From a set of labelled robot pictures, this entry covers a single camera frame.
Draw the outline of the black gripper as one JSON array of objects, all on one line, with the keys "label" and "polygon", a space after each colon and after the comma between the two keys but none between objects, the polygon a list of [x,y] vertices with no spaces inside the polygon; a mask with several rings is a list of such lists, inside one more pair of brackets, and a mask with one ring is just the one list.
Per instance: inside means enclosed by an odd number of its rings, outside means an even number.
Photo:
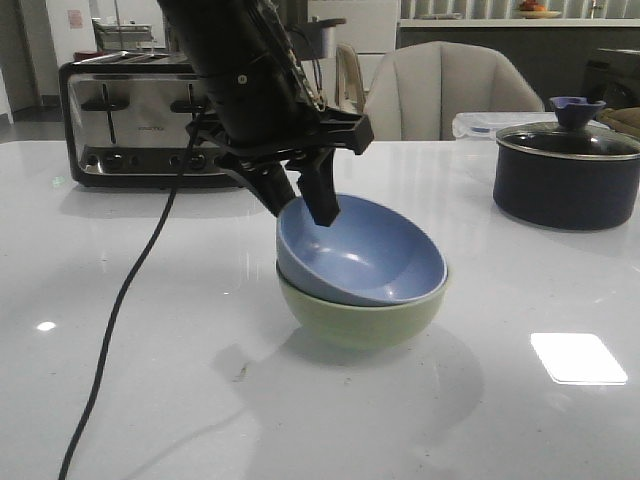
[{"label": "black gripper", "polygon": [[[336,197],[334,149],[362,154],[374,139],[371,122],[363,113],[327,108],[319,121],[299,131],[286,130],[257,143],[242,144],[231,139],[218,115],[206,114],[199,122],[186,126],[196,142],[212,143],[220,151],[216,165],[222,170],[234,167],[234,176],[274,216],[295,198],[281,161],[302,161],[297,184],[316,225],[330,226],[340,212]],[[315,151],[309,158],[308,153]]]}]

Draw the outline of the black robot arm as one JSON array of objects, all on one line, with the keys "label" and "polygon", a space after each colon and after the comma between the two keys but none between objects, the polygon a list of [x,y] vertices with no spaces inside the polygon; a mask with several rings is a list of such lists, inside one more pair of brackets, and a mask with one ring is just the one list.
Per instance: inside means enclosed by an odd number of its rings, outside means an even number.
[{"label": "black robot arm", "polygon": [[189,125],[211,142],[216,166],[278,215],[301,196],[316,224],[339,213],[333,157],[362,154],[374,135],[368,117],[331,108],[313,94],[269,1],[162,1],[212,111]]}]

